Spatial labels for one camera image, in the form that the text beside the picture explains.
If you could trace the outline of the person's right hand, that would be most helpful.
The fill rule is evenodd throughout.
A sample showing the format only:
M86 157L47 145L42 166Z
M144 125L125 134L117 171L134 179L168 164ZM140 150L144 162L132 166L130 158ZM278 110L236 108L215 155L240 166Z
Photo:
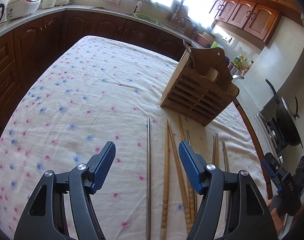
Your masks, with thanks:
M285 218L281 218L278 213L277 213L277 209L274 208L272 211L270 211L276 232L278 234L279 238L282 238L284 231L285 231L285 226L286 226L286 219Z

